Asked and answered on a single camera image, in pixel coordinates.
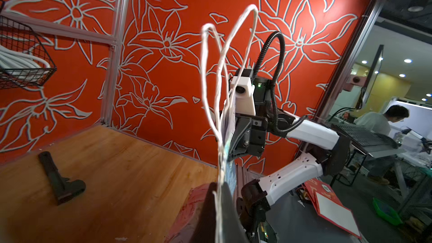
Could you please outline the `red RICH paper bag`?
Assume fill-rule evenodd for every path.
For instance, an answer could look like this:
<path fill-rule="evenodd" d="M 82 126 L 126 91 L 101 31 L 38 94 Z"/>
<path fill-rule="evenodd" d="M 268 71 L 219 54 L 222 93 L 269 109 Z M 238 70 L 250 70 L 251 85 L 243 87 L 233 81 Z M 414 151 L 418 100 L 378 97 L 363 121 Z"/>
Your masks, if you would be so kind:
<path fill-rule="evenodd" d="M 320 217 L 362 239 L 352 211 L 342 204 L 329 184 L 315 178 L 303 183 L 303 187 Z"/>

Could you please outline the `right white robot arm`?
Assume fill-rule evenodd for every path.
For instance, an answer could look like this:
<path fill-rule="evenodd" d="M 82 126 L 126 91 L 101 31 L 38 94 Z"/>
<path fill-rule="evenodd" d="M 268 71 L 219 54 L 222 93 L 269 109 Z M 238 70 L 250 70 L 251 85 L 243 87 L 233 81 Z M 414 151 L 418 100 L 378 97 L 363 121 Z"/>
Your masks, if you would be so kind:
<path fill-rule="evenodd" d="M 279 59 L 271 79 L 258 76 L 271 43 L 280 44 Z M 329 127 L 297 117 L 277 107 L 276 83 L 285 59 L 285 38 L 272 32 L 265 41 L 252 69 L 238 70 L 231 81 L 235 98 L 235 131 L 228 160 L 242 156 L 262 156 L 268 133 L 308 143 L 308 151 L 271 175 L 253 179 L 241 188 L 236 206 L 245 236 L 258 243 L 271 232 L 266 213 L 286 193 L 322 175 L 336 175 L 344 166 L 350 139 Z"/>

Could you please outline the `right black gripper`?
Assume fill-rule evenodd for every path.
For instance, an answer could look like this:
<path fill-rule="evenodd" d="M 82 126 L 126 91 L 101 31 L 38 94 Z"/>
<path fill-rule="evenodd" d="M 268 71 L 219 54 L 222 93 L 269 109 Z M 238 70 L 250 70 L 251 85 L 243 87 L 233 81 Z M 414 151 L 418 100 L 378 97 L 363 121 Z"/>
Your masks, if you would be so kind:
<path fill-rule="evenodd" d="M 228 151 L 227 161 L 251 155 L 260 158 L 266 145 L 268 119 L 236 113 L 234 136 Z"/>

